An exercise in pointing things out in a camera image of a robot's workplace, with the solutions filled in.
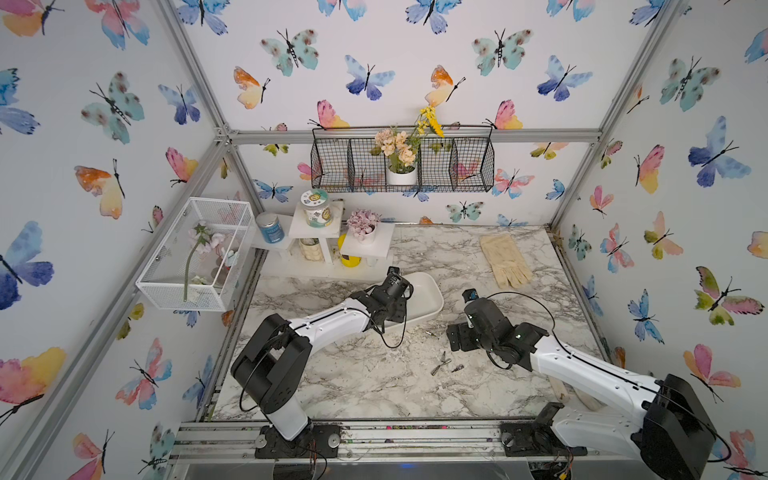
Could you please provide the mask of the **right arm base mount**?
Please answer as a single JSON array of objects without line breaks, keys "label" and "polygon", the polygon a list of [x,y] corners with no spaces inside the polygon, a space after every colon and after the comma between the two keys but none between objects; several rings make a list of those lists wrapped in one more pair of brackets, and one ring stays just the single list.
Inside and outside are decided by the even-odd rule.
[{"label": "right arm base mount", "polygon": [[563,408],[560,402],[549,402],[535,418],[502,423],[499,440],[505,456],[587,456],[585,447],[566,446],[555,435],[554,417]]}]

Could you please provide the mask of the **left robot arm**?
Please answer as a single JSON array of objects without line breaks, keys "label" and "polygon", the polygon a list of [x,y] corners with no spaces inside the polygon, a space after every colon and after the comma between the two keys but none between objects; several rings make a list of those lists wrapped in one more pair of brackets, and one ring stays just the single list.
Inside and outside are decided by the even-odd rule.
[{"label": "left robot arm", "polygon": [[385,333],[388,322],[407,323],[407,302],[414,286],[397,267],[379,284],[351,293],[340,304],[309,316],[287,320],[266,317],[234,360],[230,373],[286,441],[309,431],[310,420],[295,393],[312,354],[369,330]]}]

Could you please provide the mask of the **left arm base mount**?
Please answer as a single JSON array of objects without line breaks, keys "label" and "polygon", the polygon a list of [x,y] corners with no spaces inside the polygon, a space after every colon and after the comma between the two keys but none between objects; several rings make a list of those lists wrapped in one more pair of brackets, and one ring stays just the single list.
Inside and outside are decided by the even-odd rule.
[{"label": "left arm base mount", "polygon": [[261,428],[255,442],[256,459],[336,458],[341,427],[310,423],[293,440],[286,440],[274,426]]}]

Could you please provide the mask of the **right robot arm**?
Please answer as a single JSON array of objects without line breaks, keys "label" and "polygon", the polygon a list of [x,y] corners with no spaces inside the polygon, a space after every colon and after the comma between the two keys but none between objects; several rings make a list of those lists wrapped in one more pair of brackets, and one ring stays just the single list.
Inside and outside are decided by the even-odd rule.
[{"label": "right robot arm", "polygon": [[492,297],[463,292],[465,321],[447,327],[452,350],[482,350],[502,370],[520,367],[560,380],[605,405],[578,412],[553,403],[540,414],[564,447],[642,461],[661,479],[699,479],[719,436],[690,383],[637,374],[568,346],[553,329],[503,314]]}]

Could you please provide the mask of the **white plastic storage box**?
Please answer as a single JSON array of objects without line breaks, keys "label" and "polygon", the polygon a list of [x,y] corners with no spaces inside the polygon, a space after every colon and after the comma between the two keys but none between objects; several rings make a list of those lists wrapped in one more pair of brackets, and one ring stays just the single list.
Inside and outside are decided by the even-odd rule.
[{"label": "white plastic storage box", "polygon": [[[407,320],[405,323],[435,319],[444,307],[444,298],[435,279],[424,272],[404,276],[413,286],[414,292],[407,301]],[[385,326],[396,324],[386,322]]]}]

